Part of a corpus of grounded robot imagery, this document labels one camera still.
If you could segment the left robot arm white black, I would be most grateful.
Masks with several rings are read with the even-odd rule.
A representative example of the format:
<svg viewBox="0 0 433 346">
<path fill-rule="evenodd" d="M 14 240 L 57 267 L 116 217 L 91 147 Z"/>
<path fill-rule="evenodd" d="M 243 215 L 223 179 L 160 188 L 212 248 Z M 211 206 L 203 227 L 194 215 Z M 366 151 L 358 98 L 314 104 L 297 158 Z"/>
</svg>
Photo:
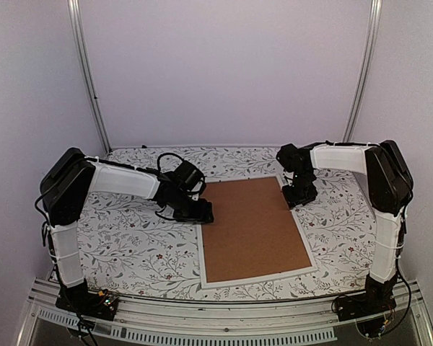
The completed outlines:
<svg viewBox="0 0 433 346">
<path fill-rule="evenodd" d="M 141 168 L 99 159 L 69 148 L 40 183 L 35 208 L 45 218 L 61 294 L 78 313 L 88 312 L 92 294 L 81 268 L 76 230 L 84 205 L 93 192 L 131 195 L 173 210 L 171 221 L 212 223 L 212 204 L 200 194 L 204 174 L 182 159 L 169 172 L 160 166 Z"/>
</svg>

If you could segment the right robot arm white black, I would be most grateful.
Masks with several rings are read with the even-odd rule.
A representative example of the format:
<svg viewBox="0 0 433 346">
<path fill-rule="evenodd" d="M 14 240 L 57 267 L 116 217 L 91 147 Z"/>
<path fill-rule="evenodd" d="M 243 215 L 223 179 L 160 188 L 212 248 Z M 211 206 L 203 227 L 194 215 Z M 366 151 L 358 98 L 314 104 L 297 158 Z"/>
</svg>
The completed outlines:
<svg viewBox="0 0 433 346">
<path fill-rule="evenodd" d="M 289 143 L 276 154 L 287 184 L 282 193 L 289 208 L 306 205 L 318 195 L 316 169 L 338 169 L 363 174 L 376 221 L 375 254 L 365 292 L 339 296 L 333 309 L 341 321 L 394 309 L 393 287 L 400 277 L 399 259 L 406 235 L 406 209 L 414 181 L 393 140 L 381 143 L 317 142 L 296 147 Z"/>
</svg>

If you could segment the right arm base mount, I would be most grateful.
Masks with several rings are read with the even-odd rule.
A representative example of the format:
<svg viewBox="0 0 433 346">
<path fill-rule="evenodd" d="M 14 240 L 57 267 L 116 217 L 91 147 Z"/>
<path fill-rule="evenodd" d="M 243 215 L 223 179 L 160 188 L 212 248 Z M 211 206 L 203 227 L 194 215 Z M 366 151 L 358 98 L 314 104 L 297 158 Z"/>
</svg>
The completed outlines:
<svg viewBox="0 0 433 346">
<path fill-rule="evenodd" d="M 358 333 L 367 340 L 381 339 L 383 336 L 395 331 L 406 319 L 412 302 L 412 290 L 407 281 L 403 281 L 405 289 L 408 292 L 407 306 L 402 317 L 396 321 L 396 302 L 392 295 L 382 303 L 376 306 L 369 306 L 366 300 L 366 294 L 357 296 L 348 296 L 340 294 L 336 296 L 331 303 L 331 311 L 338 317 L 339 321 L 350 321 L 381 314 L 380 317 L 358 321 L 355 323 Z"/>
</svg>

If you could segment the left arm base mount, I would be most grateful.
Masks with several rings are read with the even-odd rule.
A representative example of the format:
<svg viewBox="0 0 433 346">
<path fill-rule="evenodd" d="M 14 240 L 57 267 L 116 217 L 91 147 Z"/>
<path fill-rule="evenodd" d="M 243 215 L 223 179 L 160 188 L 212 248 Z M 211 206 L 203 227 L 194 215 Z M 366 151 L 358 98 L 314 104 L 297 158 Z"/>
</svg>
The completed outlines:
<svg viewBox="0 0 433 346">
<path fill-rule="evenodd" d="M 87 281 L 73 287 L 68 287 L 62 281 L 58 267 L 56 277 L 60 291 L 56 300 L 56 307 L 74 312 L 80 316 L 89 316 L 106 321 L 113 321 L 118 309 L 118 297 L 113 292 L 104 289 L 97 293 L 90 292 Z"/>
</svg>

